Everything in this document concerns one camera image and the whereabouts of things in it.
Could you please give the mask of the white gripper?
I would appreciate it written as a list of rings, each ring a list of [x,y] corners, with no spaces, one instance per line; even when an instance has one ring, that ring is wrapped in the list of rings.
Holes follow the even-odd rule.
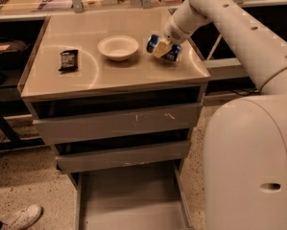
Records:
[[[163,57],[171,51],[173,44],[182,44],[192,33],[188,20],[171,15],[164,27],[164,37],[155,45],[152,55],[156,58]]]

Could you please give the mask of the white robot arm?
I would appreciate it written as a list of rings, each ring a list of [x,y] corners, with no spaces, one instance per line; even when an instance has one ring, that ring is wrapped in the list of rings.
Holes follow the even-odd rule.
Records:
[[[185,0],[168,20],[155,56],[207,22],[259,93],[222,105],[207,125],[206,230],[287,230],[287,42],[233,0]]]

